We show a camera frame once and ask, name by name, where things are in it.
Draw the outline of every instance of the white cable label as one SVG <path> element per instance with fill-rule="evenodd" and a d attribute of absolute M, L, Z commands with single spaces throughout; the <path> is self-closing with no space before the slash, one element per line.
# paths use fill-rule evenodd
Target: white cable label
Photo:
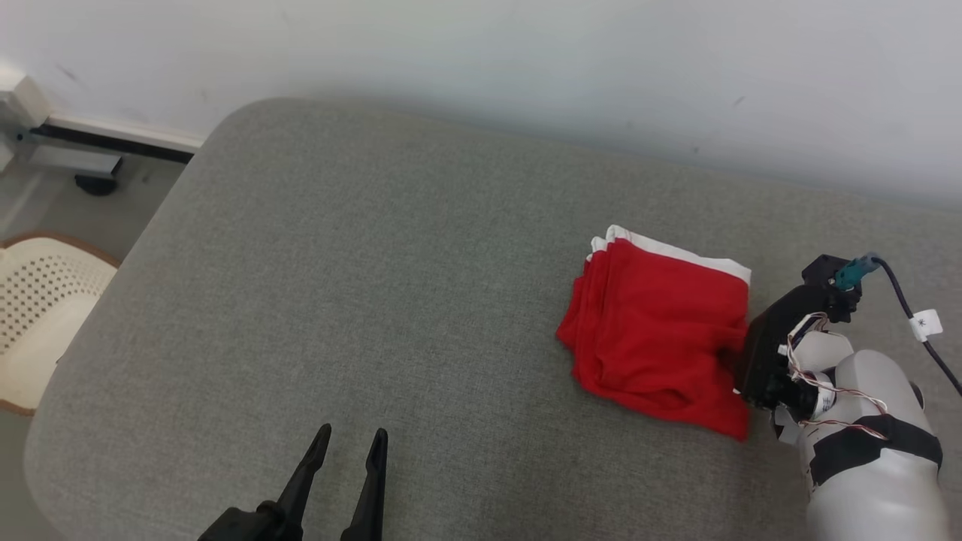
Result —
<path fill-rule="evenodd" d="M 919 342 L 927 342 L 928 335 L 942 332 L 942 322 L 939 321 L 939 313 L 935 310 L 916 312 L 908 323 L 912 326 L 912 334 Z"/>

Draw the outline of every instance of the white baseboard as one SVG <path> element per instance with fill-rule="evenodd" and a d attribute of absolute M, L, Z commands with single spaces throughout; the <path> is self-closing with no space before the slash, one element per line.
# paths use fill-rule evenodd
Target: white baseboard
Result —
<path fill-rule="evenodd" d="M 113 137 L 125 141 L 139 142 L 142 144 L 152 144 L 161 148 L 180 150 L 182 152 L 196 153 L 200 150 L 200 145 L 204 140 L 181 134 L 171 134 L 163 131 L 156 131 L 146 126 L 136 126 L 120 122 L 108 122 L 103 120 L 90 120 L 77 116 L 61 115 L 54 113 L 47 118 L 47 124 L 77 130 L 89 134 Z"/>

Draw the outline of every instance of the wires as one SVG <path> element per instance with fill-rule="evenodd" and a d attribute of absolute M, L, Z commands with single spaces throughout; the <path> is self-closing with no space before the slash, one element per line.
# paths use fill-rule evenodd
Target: wires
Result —
<path fill-rule="evenodd" d="M 899 281 L 896 279 L 896 274 L 892 272 L 892 268 L 889 267 L 889 264 L 880 257 L 873 257 L 872 261 L 878 263 L 878 265 L 885 270 L 885 273 L 889 275 L 889 280 L 892 282 L 892 288 L 896 290 L 896 296 L 899 298 L 899 304 L 902 307 L 902 311 L 905 312 L 905 317 L 909 320 L 914 320 L 915 314 L 908 307 L 908 302 L 905 301 L 905 294 L 902 292 Z M 946 377 L 949 379 L 952 386 L 955 387 L 955 390 L 958 392 L 958 394 L 962 396 L 962 384 L 959 383 L 959 380 L 955 377 L 955 374 L 949 370 L 949 367 L 946 366 L 945 361 L 943 361 L 942 357 L 940 357 L 938 352 L 935 351 L 935 348 L 932 347 L 932 344 L 926 340 L 922 342 L 922 345 L 925 346 L 925 350 L 928 351 L 928 354 L 931 355 L 932 359 L 935 360 L 935 364 L 939 365 L 939 368 L 941 368 L 942 372 L 945 373 Z"/>
<path fill-rule="evenodd" d="M 821 381 L 818 378 L 816 378 L 813 374 L 806 372 L 802 368 L 801 363 L 798 362 L 798 359 L 795 355 L 796 338 L 800 338 L 805 333 L 811 332 L 811 331 L 827 332 L 824 330 L 825 325 L 827 323 L 828 323 L 828 314 L 826 314 L 825 312 L 815 312 L 814 314 L 809 314 L 804 318 L 802 318 L 801 322 L 799 322 L 798 325 L 796 325 L 796 327 L 792 329 L 791 332 L 788 333 L 788 342 L 785 345 L 785 356 L 788 357 L 788 368 L 789 368 L 789 372 L 792 374 L 792 380 L 804 381 L 805 383 L 813 387 L 824 389 L 825 391 L 828 391 L 830 393 L 852 395 L 860 399 L 866 399 L 869 402 L 871 402 L 875 406 L 875 408 L 878 409 L 879 414 L 885 415 L 886 413 L 888 413 L 889 407 L 885 404 L 884 401 L 877 399 L 875 397 L 869 396 L 857 389 L 835 387 L 834 385 L 828 383 L 827 381 Z M 802 421 L 799 421 L 798 424 L 802 426 L 811 426 L 811 425 L 849 426 L 852 428 L 857 428 L 859 430 L 862 430 L 863 432 L 869 434 L 873 438 L 878 438 L 880 440 L 889 439 L 884 434 L 878 432 L 877 430 L 873 430 L 868 426 L 859 425 L 856 423 L 846 423 L 844 421 L 836 421 L 834 419 L 826 419 L 824 421 L 802 420 Z"/>
<path fill-rule="evenodd" d="M 869 428 L 869 427 L 867 427 L 867 426 L 865 426 L 865 425 L 859 425 L 859 424 L 856 424 L 856 423 L 846 423 L 845 421 L 835 421 L 834 419 L 826 419 L 826 420 L 824 420 L 824 421 L 799 421 L 798 424 L 799 424 L 799 425 L 802 425 L 802 426 L 813 426 L 813 425 L 837 425 L 837 426 L 847 426 L 847 427 L 851 427 L 851 428 L 858 428 L 859 430 L 865 432 L 866 434 L 869 434 L 869 435 L 872 436 L 873 438 L 878 438 L 878 439 L 884 440 L 884 441 L 888 441 L 888 439 L 889 439 L 888 436 L 886 436 L 885 434 L 879 432 L 878 430 L 874 430 L 874 429 L 872 429 L 872 428 Z"/>

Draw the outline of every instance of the white chair seat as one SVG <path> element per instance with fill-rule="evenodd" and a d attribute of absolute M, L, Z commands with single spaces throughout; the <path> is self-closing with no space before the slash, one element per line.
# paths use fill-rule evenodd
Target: white chair seat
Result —
<path fill-rule="evenodd" d="M 67 346 L 118 263 L 67 237 L 32 234 L 0 248 L 0 407 L 32 415 Z"/>

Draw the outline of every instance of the sofa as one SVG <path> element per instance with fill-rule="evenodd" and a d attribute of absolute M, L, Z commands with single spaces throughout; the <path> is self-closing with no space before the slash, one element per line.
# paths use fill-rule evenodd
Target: sofa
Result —
<path fill-rule="evenodd" d="M 752 269 L 750 317 L 820 254 L 874 250 L 939 310 L 962 374 L 958 215 L 275 99 L 216 128 L 61 359 L 31 492 L 70 538 L 196 539 L 276 499 L 329 423 L 305 539 L 351 522 L 379 427 L 387 539 L 807 539 L 799 459 L 765 412 L 739 443 L 572 379 L 554 332 L 612 223 Z M 883 275 L 835 328 L 925 392 L 962 509 L 962 399 Z"/>

